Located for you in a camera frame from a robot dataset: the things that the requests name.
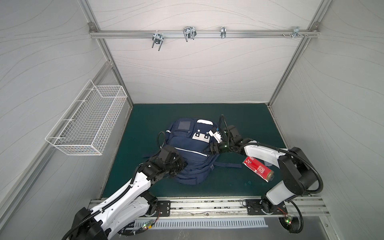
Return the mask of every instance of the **robotic arm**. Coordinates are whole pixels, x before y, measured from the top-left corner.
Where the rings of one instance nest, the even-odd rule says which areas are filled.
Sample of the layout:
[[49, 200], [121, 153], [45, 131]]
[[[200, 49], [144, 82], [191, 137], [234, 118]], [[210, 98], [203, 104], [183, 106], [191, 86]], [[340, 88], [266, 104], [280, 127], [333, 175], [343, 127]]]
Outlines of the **robotic arm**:
[[[219, 126], [221, 121], [225, 123], [224, 129], [219, 127], [209, 131], [209, 134], [217, 140], [209, 145], [211, 154], [236, 152], [270, 162], [281, 170], [283, 180], [264, 194], [259, 202], [255, 202], [265, 214], [275, 212], [284, 200], [291, 200], [304, 193], [322, 191], [322, 179], [301, 149], [296, 147], [279, 149], [250, 138], [243, 139], [235, 126], [227, 126], [223, 115], [220, 116]], [[165, 174], [171, 177], [176, 176], [186, 165], [187, 163], [174, 147], [164, 146], [148, 161], [140, 164], [132, 179], [112, 196], [90, 211], [85, 207], [78, 211], [72, 228], [62, 240], [68, 237], [71, 240], [108, 240], [136, 218], [154, 215], [157, 198], [148, 189]], [[316, 181], [319, 187], [316, 190], [308, 190]], [[154, 222], [149, 222], [136, 233], [151, 228], [153, 224]], [[283, 227], [290, 232], [301, 231], [291, 231], [286, 225]]]

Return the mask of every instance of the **red package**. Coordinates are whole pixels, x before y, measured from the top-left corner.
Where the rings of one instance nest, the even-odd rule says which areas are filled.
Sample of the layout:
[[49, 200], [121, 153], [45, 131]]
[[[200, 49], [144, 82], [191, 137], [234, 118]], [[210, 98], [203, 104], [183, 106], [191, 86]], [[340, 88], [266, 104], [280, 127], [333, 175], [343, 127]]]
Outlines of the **red package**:
[[267, 168], [254, 157], [247, 157], [243, 164], [267, 182], [273, 175], [273, 171], [271, 169]]

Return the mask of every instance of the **green mat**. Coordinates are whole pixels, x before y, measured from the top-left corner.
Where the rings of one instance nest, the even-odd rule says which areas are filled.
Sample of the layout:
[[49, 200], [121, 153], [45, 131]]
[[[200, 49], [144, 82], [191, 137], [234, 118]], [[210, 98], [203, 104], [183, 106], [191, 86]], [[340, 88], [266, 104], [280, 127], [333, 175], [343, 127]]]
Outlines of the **green mat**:
[[[217, 122], [224, 114], [228, 125], [235, 125], [243, 138], [285, 147], [265, 104], [135, 104], [113, 163], [103, 197], [109, 197], [132, 177], [143, 154], [157, 151], [156, 136], [178, 118], [201, 118]], [[245, 156], [224, 153], [218, 162], [242, 163]], [[199, 185], [183, 185], [162, 179], [150, 188], [157, 197], [203, 197], [262, 195], [281, 181], [280, 170], [267, 183], [243, 165], [241, 169], [215, 167]]]

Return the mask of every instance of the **white wire basket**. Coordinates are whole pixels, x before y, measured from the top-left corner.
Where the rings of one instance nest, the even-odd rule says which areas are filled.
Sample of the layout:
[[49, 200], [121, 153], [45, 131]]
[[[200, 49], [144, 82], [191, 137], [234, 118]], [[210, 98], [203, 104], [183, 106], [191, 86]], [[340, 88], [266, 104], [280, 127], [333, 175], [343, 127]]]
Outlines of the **white wire basket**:
[[101, 155], [127, 98], [122, 86], [87, 86], [45, 138], [67, 155]]

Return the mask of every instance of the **navy blue backpack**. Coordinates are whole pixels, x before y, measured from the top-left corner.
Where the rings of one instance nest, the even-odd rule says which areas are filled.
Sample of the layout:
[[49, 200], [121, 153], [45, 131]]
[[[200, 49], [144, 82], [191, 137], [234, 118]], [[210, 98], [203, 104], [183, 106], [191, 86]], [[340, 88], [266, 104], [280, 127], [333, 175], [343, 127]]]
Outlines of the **navy blue backpack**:
[[172, 123], [166, 131], [166, 145], [173, 146], [188, 163], [177, 176], [176, 181], [182, 184], [196, 185], [203, 182], [214, 169], [214, 165], [222, 167], [239, 167], [241, 164], [215, 162], [217, 155], [208, 151], [208, 145], [216, 139], [209, 135], [217, 123], [197, 118], [180, 118]]

